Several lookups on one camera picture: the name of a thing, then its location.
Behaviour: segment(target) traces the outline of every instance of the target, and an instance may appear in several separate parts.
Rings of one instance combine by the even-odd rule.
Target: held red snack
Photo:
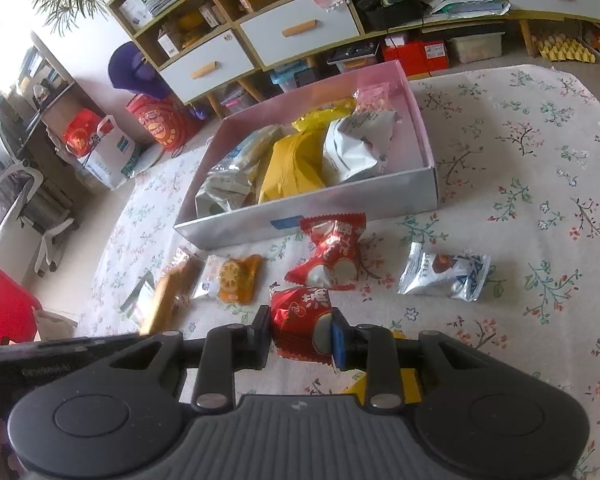
[[[331,290],[355,290],[360,271],[358,239],[365,228],[364,213],[302,219],[300,229],[316,248],[305,263],[286,274],[285,280]]]
[[[271,324],[280,357],[331,364],[328,290],[298,286],[274,292]]]

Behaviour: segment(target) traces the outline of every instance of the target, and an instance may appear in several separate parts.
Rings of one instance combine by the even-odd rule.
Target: wooden leg
[[[251,96],[254,99],[256,99],[257,102],[261,103],[265,100],[264,95],[262,95],[262,92],[260,92],[260,90],[258,90],[255,86],[249,83],[246,79],[240,78],[238,79],[238,83],[240,83],[240,86],[242,86],[242,88],[244,88],[248,93],[250,93]]]
[[[209,104],[211,104],[211,107],[214,109],[214,112],[218,116],[218,119],[220,119],[220,120],[224,119],[224,112],[222,111],[222,105],[220,104],[220,101],[218,101],[218,98],[216,97],[216,95],[213,92],[210,92],[206,95],[206,98],[209,99]]]
[[[522,30],[522,37],[525,38],[526,53],[531,57],[538,55],[538,50],[531,41],[531,29],[529,28],[529,20],[518,20],[520,23],[520,30]]]

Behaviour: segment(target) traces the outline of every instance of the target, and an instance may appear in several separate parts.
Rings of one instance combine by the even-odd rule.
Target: purple hat
[[[144,55],[133,41],[129,41],[112,54],[109,61],[109,79],[113,88],[147,94],[155,99],[166,99],[171,88],[144,60]]]

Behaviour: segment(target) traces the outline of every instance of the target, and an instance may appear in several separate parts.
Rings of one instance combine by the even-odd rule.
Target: tablecloth
[[[600,103],[573,75],[535,66],[412,85],[436,158],[440,208],[370,222],[360,243],[358,288],[333,292],[332,303],[351,324],[380,324],[414,337],[440,330],[565,390],[584,405],[591,426],[575,477],[600,474]],[[139,276],[150,270],[159,278],[185,244],[171,226],[209,134],[138,177],[78,335],[135,329],[120,305]],[[412,240],[448,254],[490,254],[479,300],[396,294]],[[195,300],[174,320],[187,338],[250,322],[268,303],[269,286],[285,286],[286,271],[308,257],[310,243],[297,234],[216,252],[266,257],[256,298],[248,306]],[[236,389],[328,394],[358,376],[271,353],[263,372],[236,374]]]

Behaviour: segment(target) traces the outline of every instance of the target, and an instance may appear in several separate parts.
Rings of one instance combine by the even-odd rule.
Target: egg carton
[[[567,38],[563,32],[531,36],[540,55],[549,61],[580,61],[595,63],[596,56],[579,41]]]

